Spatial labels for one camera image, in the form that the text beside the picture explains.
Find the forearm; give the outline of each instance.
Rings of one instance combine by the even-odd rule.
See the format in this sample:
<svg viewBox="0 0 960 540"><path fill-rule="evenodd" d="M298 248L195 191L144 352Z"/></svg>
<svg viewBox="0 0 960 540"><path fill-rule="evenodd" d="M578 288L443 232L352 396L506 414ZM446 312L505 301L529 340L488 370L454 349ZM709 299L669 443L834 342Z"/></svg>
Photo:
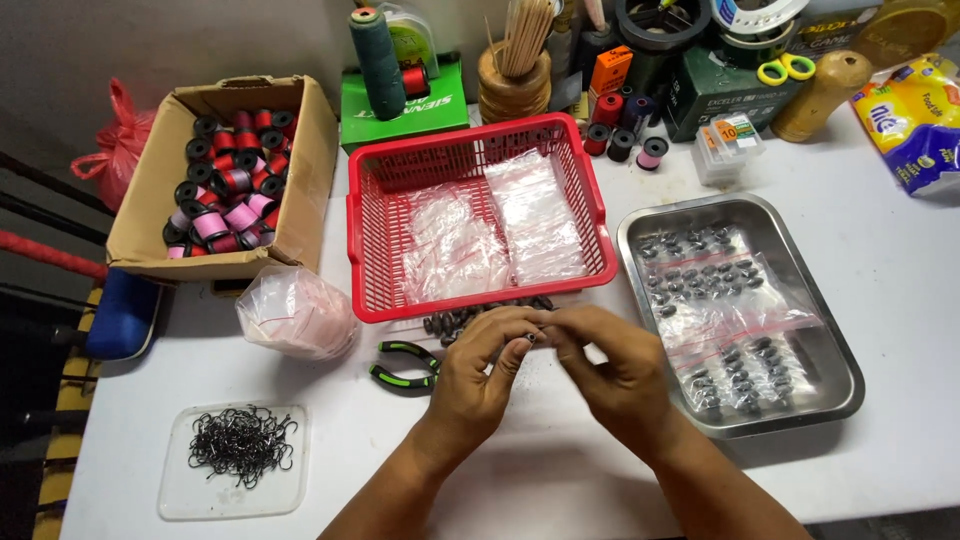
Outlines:
<svg viewBox="0 0 960 540"><path fill-rule="evenodd" d="M456 467L424 456L417 428L337 514L318 540L419 539L444 480Z"/></svg>
<svg viewBox="0 0 960 540"><path fill-rule="evenodd" d="M679 411L668 451L646 457L691 540L809 540L806 529Z"/></svg>

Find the yellow scissors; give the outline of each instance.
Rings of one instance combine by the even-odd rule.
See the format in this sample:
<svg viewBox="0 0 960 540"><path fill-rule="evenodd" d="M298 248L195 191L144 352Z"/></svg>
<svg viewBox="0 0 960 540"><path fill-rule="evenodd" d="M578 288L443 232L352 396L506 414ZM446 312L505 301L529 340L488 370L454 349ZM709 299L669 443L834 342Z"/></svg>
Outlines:
<svg viewBox="0 0 960 540"><path fill-rule="evenodd" d="M806 81L817 72L817 64L807 57L783 53L778 59L768 61L756 69L756 77L769 86L786 83L787 77Z"/></svg>

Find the wooden bottle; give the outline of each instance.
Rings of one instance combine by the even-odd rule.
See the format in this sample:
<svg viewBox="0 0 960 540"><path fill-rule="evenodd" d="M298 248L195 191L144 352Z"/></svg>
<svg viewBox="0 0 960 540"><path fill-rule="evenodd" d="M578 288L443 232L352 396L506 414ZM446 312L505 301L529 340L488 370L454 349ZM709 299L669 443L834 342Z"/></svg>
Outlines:
<svg viewBox="0 0 960 540"><path fill-rule="evenodd" d="M840 104L870 82L874 68L866 57L853 51L833 51L817 62L817 74L770 124L774 135L790 142L803 142L827 125Z"/></svg>

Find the right hand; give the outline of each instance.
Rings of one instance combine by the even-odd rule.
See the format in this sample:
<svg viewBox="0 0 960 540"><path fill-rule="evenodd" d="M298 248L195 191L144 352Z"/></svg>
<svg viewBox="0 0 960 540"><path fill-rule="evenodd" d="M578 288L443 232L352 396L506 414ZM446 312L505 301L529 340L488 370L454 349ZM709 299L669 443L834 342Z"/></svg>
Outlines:
<svg viewBox="0 0 960 540"><path fill-rule="evenodd" d="M560 309L548 324L543 332L597 422L644 461L668 453L686 419L667 396L660 340L596 306ZM608 361L590 363L587 343Z"/></svg>

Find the yellow bottle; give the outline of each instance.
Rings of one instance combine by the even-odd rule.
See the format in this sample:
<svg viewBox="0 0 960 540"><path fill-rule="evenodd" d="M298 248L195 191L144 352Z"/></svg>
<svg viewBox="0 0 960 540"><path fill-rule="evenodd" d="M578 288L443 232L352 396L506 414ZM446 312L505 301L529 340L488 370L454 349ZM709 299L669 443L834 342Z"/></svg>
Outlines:
<svg viewBox="0 0 960 540"><path fill-rule="evenodd" d="M955 0L886 0L853 50L877 71L912 61L946 41L960 23Z"/></svg>

